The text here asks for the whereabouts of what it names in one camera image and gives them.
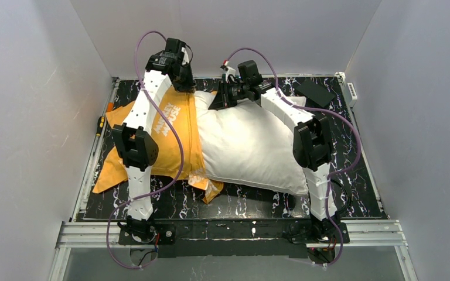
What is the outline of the orange printed pillowcase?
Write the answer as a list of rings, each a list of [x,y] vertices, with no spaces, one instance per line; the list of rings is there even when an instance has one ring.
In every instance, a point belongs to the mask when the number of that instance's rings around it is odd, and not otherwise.
[[[203,190],[205,192],[203,201],[208,204],[222,191],[224,183],[211,180],[206,175],[203,148],[197,128],[195,101],[194,94],[177,92],[171,87],[163,96],[159,108],[174,127],[183,146],[183,170],[178,180],[187,180],[190,186]],[[135,101],[114,109],[112,125],[121,125],[134,105]],[[151,175],[174,178],[181,164],[179,145],[168,124],[157,113],[151,136],[159,147],[158,158],[152,166]],[[127,180],[125,166],[116,148],[113,147],[105,157],[92,192],[99,194]]]

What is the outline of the white pillow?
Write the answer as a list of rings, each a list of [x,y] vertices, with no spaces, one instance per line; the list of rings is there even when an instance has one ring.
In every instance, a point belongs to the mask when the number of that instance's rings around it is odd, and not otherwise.
[[[210,92],[196,91],[194,98],[208,178],[297,196],[308,193],[292,152],[293,133],[274,114],[249,100],[211,110],[215,94]]]

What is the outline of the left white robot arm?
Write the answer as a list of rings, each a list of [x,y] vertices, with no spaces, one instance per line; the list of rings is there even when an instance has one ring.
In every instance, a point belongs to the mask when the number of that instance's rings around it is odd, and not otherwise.
[[[148,220],[153,213],[151,170],[159,153],[151,135],[154,119],[161,117],[164,128],[176,132],[159,105],[168,89],[191,92],[195,87],[189,50],[185,42],[168,38],[164,50],[149,58],[144,73],[136,69],[139,94],[127,117],[112,127],[115,147],[128,176],[127,214],[139,221]]]

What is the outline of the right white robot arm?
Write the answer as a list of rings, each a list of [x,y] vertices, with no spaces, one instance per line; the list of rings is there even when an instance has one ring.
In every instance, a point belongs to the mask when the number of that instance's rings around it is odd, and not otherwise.
[[[333,151],[328,120],[317,119],[313,114],[296,108],[281,90],[263,79],[253,60],[240,63],[237,69],[230,67],[229,61],[225,60],[221,69],[224,73],[209,109],[235,107],[239,101],[248,99],[275,115],[294,136],[292,152],[307,180],[310,216],[319,222],[334,216],[337,208],[329,198],[328,187]]]

